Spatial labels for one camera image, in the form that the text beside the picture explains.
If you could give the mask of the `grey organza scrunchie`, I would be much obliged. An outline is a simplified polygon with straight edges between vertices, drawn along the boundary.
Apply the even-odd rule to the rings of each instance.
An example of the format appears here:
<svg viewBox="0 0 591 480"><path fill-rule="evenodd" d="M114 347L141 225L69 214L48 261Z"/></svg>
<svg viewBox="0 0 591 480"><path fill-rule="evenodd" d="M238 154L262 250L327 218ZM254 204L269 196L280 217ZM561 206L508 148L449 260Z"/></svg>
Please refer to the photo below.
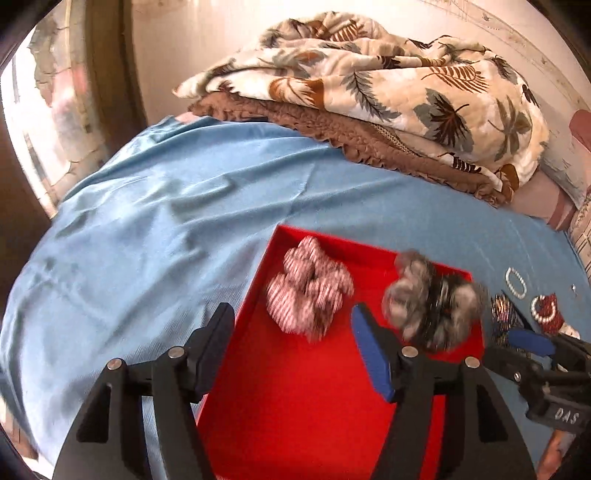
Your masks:
<svg viewBox="0 0 591 480"><path fill-rule="evenodd" d="M440 274L415 250L394 262L399 278L385 291L384 318L403 339L431 352L451 351L468 339L483 314L487 289L458 274Z"/></svg>

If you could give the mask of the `red plaid scrunchie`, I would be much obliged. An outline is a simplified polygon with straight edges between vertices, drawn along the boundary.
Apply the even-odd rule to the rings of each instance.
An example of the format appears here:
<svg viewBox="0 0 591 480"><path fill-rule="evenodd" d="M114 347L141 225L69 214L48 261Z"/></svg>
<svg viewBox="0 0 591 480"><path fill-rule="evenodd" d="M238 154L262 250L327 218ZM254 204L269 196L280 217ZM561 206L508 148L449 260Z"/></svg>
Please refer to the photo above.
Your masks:
<svg viewBox="0 0 591 480"><path fill-rule="evenodd" d="M284 333L322 340L335 314L355 293L345 264L335 261L314 236L283 256L283 270L266 286L266 311Z"/></svg>

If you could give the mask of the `white dotted scrunchie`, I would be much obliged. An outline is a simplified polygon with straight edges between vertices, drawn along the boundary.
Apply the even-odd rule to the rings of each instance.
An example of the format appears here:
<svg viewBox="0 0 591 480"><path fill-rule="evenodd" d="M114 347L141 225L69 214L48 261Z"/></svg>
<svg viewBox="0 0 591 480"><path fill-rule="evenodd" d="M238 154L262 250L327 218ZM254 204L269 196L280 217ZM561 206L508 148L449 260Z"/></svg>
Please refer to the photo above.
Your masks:
<svg viewBox="0 0 591 480"><path fill-rule="evenodd" d="M580 333L568 323L564 323L559 332L572 338L581 339Z"/></svg>

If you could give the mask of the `black hair clip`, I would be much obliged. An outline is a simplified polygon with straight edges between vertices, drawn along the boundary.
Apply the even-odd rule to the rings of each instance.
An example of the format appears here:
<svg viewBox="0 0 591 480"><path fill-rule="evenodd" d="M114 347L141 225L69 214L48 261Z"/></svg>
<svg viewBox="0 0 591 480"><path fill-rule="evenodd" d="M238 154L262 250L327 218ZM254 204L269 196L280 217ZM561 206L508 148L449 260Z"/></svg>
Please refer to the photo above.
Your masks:
<svg viewBox="0 0 591 480"><path fill-rule="evenodd" d="M510 299L509 295L507 294L507 292L505 290L502 290L502 295L505 297L505 299L508 301L510 307L514 310L515 315L517 316L517 318L519 319L521 325L530 331L533 331L533 325L532 323L528 320L528 318L525 316L525 314L523 313L523 311L518 307L518 305Z"/></svg>

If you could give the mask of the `leopard print scrunchie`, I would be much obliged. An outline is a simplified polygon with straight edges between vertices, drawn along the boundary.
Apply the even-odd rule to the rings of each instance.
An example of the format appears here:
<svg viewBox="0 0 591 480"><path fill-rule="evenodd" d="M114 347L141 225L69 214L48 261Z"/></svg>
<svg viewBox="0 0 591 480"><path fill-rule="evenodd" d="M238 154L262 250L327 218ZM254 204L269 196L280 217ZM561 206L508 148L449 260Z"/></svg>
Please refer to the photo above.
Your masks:
<svg viewBox="0 0 591 480"><path fill-rule="evenodd" d="M511 330L524 328L515 305L505 293L491 299L491 316L494 340L499 346L508 345L507 335Z"/></svg>

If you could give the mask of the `red polka dot scrunchie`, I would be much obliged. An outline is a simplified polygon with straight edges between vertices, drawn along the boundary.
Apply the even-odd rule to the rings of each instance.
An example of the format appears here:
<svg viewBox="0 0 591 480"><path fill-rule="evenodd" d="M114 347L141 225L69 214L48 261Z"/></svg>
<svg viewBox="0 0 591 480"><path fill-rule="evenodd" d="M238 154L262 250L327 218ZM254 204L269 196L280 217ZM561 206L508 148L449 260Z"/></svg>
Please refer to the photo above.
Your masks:
<svg viewBox="0 0 591 480"><path fill-rule="evenodd" d="M534 297L530 304L530 313L542 332L547 335L558 334L561 326L565 323L555 293Z"/></svg>

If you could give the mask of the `striped floral cushion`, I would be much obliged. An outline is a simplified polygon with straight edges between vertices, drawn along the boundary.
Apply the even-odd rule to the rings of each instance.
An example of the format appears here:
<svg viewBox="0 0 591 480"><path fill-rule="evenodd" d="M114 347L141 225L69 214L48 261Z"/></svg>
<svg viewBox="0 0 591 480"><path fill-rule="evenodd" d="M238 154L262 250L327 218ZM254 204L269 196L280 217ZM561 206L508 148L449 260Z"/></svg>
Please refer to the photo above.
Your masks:
<svg viewBox="0 0 591 480"><path fill-rule="evenodd" d="M588 280L591 280L591 194L587 193L581 208L568 229L570 242L578 255Z"/></svg>

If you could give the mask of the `pink brown pillow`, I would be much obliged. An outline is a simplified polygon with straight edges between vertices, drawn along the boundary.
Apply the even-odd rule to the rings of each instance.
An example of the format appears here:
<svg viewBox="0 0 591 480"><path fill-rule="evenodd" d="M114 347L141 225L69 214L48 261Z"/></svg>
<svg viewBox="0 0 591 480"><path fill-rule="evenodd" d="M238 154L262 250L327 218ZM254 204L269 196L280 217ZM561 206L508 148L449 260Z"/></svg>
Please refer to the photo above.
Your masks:
<svg viewBox="0 0 591 480"><path fill-rule="evenodd" d="M509 209L543 220L550 228L569 228L579 210L568 195L543 171L539 164L533 177L515 194Z"/></svg>

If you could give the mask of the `brown ruffled blanket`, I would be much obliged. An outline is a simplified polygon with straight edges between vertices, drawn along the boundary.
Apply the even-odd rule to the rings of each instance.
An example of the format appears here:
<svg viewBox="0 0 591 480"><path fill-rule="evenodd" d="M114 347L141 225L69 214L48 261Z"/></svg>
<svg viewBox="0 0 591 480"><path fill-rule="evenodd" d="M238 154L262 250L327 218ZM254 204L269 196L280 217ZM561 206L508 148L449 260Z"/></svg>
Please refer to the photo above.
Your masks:
<svg viewBox="0 0 591 480"><path fill-rule="evenodd" d="M462 171L458 162L441 161L411 152L390 130L370 122L322 112L290 103L249 99L228 92L214 92L193 102L188 111L217 120L266 121L297 131L318 142L328 142L349 161L422 178L470 194L494 207L510 197L494 187L482 173Z"/></svg>

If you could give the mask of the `grey pillow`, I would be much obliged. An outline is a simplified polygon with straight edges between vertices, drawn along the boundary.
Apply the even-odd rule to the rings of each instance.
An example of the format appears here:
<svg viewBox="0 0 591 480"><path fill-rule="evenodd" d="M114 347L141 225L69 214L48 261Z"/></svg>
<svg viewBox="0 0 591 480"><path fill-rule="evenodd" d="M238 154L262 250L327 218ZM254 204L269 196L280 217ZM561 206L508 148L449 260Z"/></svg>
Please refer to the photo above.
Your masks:
<svg viewBox="0 0 591 480"><path fill-rule="evenodd" d="M549 141L540 165L580 209L590 191L590 112L579 109L567 119L546 102L541 111Z"/></svg>

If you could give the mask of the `red shallow box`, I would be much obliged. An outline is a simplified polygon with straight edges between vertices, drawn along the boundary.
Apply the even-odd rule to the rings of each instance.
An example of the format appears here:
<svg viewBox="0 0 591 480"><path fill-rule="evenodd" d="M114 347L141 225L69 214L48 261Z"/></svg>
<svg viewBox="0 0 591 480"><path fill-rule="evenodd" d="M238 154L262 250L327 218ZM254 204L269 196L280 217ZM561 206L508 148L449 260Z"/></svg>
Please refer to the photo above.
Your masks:
<svg viewBox="0 0 591 480"><path fill-rule="evenodd" d="M351 329L353 305L382 313L396 253L319 235L346 265L355 293L318 342L284 333L266 312L266 286L304 231L276 227L239 309L197 431L221 479L367 479L394 414L373 388Z"/></svg>

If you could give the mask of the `blue bed sheet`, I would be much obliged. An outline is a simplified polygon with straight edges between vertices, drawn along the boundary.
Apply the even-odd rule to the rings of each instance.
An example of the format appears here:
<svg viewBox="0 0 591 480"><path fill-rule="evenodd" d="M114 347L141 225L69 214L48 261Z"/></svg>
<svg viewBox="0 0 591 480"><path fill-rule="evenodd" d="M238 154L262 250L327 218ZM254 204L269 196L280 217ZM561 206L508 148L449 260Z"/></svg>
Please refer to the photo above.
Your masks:
<svg viewBox="0 0 591 480"><path fill-rule="evenodd" d="M240 305L280 224L416 249L490 292L515 269L590 335L585 271L544 222L274 124L169 117L68 192L9 294L1 394L37 451L57 461L108 360L152 359Z"/></svg>

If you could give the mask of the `leaf print blanket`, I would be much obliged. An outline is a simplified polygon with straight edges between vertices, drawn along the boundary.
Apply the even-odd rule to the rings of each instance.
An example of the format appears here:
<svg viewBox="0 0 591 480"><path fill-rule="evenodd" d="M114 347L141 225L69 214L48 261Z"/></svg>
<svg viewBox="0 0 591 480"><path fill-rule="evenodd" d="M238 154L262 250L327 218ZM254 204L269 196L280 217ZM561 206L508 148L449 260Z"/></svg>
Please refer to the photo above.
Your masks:
<svg viewBox="0 0 591 480"><path fill-rule="evenodd" d="M484 45L449 35L424 43L352 13L284 20L174 93L223 88L378 126L496 189L525 185L550 136L527 81Z"/></svg>

